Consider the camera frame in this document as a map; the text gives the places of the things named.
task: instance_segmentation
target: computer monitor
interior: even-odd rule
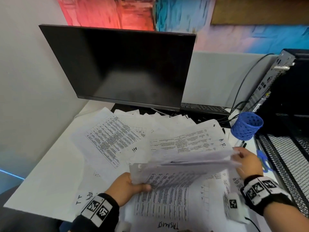
[[[194,34],[40,25],[77,97],[179,109]]]

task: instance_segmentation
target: wrist strap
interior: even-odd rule
[[[254,175],[245,179],[244,183],[245,187],[240,191],[246,203],[261,216],[265,207],[272,202],[294,206],[291,195],[269,177]]]
[[[72,223],[71,232],[114,231],[119,219],[119,206],[108,194],[100,193],[85,205]]]

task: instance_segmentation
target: black keyboard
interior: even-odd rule
[[[199,113],[214,113],[214,114],[220,114],[220,115],[230,114],[222,107],[191,104],[191,103],[182,103],[180,105],[180,110],[193,111],[193,112],[199,112]]]

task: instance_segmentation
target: abstract artwork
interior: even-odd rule
[[[197,34],[194,50],[309,49],[309,26],[211,25],[215,0],[58,0],[68,25]]]

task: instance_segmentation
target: blue pen holder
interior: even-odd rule
[[[263,126],[261,117],[252,112],[242,112],[231,128],[231,133],[239,140],[250,140],[253,135]]]

